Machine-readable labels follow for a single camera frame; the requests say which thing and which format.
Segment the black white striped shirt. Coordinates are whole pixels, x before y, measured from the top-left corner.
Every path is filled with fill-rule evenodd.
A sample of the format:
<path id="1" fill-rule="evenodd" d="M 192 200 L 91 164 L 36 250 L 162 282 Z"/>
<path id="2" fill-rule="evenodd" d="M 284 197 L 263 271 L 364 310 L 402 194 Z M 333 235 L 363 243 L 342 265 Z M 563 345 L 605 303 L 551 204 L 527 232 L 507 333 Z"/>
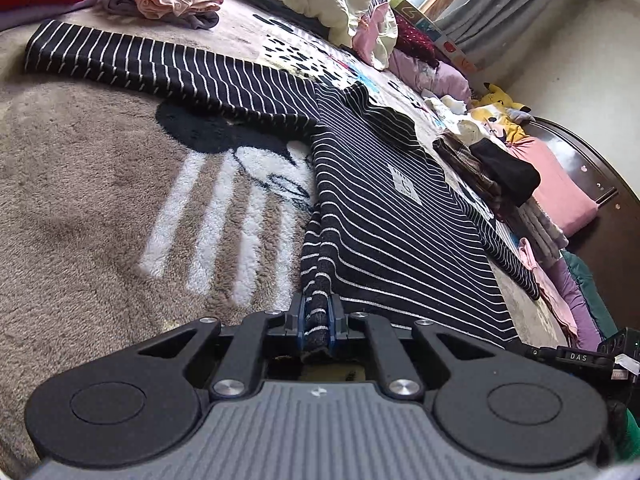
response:
<path id="1" fill-rule="evenodd" d="M 423 318 L 502 346 L 516 330 L 492 267 L 529 297 L 539 295 L 533 274 L 447 184 L 413 121 L 374 104 L 363 84 L 339 89 L 212 51 L 58 20 L 29 39 L 25 67 L 194 107 L 194 118 L 172 123 L 176 131 L 234 119 L 307 140 L 318 197 L 300 259 L 311 347 L 329 340 L 331 296 L 347 312 L 383 315 L 401 328 Z"/>

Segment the white crumpled clothes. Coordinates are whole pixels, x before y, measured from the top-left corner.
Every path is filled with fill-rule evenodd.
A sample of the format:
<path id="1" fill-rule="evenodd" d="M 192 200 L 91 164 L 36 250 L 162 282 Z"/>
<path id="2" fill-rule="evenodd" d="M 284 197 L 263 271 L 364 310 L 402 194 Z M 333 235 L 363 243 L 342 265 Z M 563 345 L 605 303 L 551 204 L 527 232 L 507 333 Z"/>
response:
<path id="1" fill-rule="evenodd" d="M 465 102 L 452 96 L 438 98 L 431 91 L 423 92 L 424 104 L 435 113 L 446 131 L 464 146 L 471 146 L 486 138 L 482 125 L 466 114 Z"/>

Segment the purple garment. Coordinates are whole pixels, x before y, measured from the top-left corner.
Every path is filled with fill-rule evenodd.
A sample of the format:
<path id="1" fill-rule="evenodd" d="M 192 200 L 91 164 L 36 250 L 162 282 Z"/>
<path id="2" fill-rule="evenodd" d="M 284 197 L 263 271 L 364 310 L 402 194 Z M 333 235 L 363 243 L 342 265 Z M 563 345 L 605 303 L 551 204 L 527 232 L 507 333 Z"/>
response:
<path id="1" fill-rule="evenodd" d="M 601 342 L 600 333 L 593 322 L 585 297 L 570 274 L 565 260 L 559 258 L 555 261 L 547 270 L 547 275 L 572 312 L 577 328 L 576 346 L 580 350 L 596 351 Z"/>

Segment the green garment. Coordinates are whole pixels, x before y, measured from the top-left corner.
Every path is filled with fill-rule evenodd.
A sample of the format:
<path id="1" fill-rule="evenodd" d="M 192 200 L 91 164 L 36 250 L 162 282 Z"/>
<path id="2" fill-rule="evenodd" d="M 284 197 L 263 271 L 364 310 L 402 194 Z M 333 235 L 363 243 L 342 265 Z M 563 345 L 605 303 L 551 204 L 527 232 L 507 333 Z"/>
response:
<path id="1" fill-rule="evenodd" d="M 601 338 L 606 339 L 614 336 L 618 332 L 618 327 L 606 307 L 597 289 L 596 281 L 585 261 L 567 250 L 562 251 L 562 256 L 570 275 L 574 278 L 582 296 L 586 300 L 587 308 Z"/>

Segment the pink sweatshirt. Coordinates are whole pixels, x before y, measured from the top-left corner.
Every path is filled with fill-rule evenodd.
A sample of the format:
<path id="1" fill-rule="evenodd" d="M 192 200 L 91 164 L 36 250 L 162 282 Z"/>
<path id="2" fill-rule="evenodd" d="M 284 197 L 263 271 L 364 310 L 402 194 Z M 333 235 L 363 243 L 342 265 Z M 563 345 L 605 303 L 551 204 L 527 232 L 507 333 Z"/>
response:
<path id="1" fill-rule="evenodd" d="M 526 269 L 533 273 L 542 299 L 548 304 L 554 317 L 566 333 L 567 338 L 576 340 L 578 330 L 574 315 L 547 273 L 542 270 L 526 237 L 522 237 L 518 242 L 518 258 L 520 258 Z"/>

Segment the pink pillow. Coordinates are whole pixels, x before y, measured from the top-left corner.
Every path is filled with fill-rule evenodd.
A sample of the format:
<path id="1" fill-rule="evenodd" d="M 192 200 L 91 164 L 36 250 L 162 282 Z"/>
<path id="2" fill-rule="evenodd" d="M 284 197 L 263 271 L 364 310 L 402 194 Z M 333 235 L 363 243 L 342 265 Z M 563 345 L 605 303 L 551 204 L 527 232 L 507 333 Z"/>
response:
<path id="1" fill-rule="evenodd" d="M 509 148 L 510 153 L 532 164 L 541 184 L 533 196 L 551 220 L 571 237 L 597 217 L 598 205 L 568 175 L 544 142 L 526 136 Z"/>

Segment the floral folded bedding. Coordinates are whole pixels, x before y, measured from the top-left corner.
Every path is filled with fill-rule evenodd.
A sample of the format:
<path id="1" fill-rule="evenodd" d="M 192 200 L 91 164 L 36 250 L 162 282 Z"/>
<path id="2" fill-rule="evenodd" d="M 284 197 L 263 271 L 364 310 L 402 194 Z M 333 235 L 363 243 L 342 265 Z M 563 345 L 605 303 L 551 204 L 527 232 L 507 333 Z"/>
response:
<path id="1" fill-rule="evenodd" d="M 568 239 L 539 203 L 531 197 L 522 206 L 506 208 L 504 222 L 518 238 L 526 238 L 543 269 L 553 266 L 567 248 Z"/>

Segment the mickey mouse brown blanket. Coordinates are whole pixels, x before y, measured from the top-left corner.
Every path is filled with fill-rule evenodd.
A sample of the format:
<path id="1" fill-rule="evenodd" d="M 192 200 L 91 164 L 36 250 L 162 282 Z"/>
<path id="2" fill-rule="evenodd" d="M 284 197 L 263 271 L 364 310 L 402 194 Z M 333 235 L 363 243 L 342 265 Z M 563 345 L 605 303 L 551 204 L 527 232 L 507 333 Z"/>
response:
<path id="1" fill-rule="evenodd" d="M 187 322 L 283 309 L 316 203 L 307 140 L 29 74 L 1 35 L 1 472 L 38 465 L 24 407 L 49 377 Z"/>

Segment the black folded garment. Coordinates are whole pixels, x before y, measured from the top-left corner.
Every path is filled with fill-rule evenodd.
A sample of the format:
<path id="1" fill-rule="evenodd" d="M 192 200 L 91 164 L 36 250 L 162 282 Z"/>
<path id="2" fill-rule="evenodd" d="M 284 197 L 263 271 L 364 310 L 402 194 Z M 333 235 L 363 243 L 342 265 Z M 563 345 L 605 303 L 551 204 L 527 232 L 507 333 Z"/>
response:
<path id="1" fill-rule="evenodd" d="M 541 184 L 540 174 L 532 164 L 512 156 L 489 139 L 475 142 L 470 151 L 514 206 L 524 205 Z"/>

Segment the brown plaid folded garment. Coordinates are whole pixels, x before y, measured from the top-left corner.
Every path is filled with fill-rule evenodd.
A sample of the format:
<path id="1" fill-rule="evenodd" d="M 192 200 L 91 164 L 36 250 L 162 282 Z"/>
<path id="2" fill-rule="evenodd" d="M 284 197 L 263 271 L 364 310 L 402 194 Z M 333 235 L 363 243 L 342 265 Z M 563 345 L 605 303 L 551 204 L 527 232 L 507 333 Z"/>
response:
<path id="1" fill-rule="evenodd" d="M 478 195 L 485 204 L 497 212 L 502 205 L 502 189 L 472 155 L 471 151 L 451 134 L 438 136 L 432 147 L 456 174 Z"/>

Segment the yellow pikachu plush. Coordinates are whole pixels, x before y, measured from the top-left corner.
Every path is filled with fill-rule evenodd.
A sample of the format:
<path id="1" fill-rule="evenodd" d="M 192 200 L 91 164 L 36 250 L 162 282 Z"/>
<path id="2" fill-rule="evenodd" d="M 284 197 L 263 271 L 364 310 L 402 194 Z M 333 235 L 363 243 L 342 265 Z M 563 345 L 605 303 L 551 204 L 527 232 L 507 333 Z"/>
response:
<path id="1" fill-rule="evenodd" d="M 471 101 L 471 116 L 482 122 L 488 131 L 503 144 L 521 142 L 527 136 L 523 124 L 532 122 L 530 108 L 512 98 L 495 84 L 485 84 L 488 92 Z"/>

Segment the lilac pillow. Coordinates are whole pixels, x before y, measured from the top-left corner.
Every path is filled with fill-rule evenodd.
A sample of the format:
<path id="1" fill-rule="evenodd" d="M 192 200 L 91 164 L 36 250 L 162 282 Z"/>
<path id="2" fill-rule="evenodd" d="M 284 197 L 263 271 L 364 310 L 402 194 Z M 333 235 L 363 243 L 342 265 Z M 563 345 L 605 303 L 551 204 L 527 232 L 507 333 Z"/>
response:
<path id="1" fill-rule="evenodd" d="M 394 49 L 388 60 L 388 69 L 416 93 L 425 91 L 469 103 L 472 98 L 469 81 L 456 68 L 437 61 L 433 68 L 416 58 Z"/>

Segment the dark red dotted cloth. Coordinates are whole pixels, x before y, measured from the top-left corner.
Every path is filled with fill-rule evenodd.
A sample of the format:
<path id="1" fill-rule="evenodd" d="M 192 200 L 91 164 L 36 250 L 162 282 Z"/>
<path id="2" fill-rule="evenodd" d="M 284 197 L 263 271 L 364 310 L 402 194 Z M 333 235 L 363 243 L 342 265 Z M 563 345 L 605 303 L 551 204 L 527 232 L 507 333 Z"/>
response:
<path id="1" fill-rule="evenodd" d="M 422 61 L 431 68 L 437 68 L 438 57 L 431 39 L 401 14 L 394 12 L 394 17 L 398 29 L 396 48 L 409 58 Z"/>

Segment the grey curtain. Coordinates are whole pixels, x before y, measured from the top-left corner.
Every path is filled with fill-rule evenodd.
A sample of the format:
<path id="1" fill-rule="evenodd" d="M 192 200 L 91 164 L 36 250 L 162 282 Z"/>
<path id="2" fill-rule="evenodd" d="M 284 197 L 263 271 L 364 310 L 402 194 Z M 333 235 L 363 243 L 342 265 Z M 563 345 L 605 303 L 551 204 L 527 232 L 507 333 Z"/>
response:
<path id="1" fill-rule="evenodd" d="M 454 0 L 435 20 L 476 65 L 498 60 L 552 0 Z"/>

